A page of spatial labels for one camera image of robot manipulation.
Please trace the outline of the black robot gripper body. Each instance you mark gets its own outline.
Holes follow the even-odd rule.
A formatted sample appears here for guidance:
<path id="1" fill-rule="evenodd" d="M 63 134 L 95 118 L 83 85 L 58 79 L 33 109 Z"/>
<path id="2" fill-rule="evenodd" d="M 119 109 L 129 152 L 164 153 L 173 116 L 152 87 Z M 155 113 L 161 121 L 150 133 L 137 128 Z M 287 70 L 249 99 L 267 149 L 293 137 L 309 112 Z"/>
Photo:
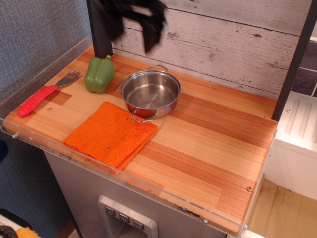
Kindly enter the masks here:
<path id="1" fill-rule="evenodd" d="M 153 18 L 164 22 L 166 5 L 159 0 L 97 0 L 103 11 L 141 21 Z"/>

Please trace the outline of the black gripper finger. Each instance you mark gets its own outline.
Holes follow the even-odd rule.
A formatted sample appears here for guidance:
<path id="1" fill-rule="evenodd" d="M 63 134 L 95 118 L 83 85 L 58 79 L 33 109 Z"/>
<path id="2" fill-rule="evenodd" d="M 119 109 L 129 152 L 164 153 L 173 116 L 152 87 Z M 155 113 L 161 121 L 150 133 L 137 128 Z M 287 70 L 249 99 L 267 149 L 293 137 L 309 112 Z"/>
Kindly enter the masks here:
<path id="1" fill-rule="evenodd" d="M 166 18 L 142 15 L 139 23 L 143 28 L 144 50 L 148 53 L 160 42 L 161 32 L 166 26 Z"/>
<path id="2" fill-rule="evenodd" d="M 124 32 L 122 15 L 116 9 L 104 9 L 104 27 L 109 38 L 114 41 Z"/>

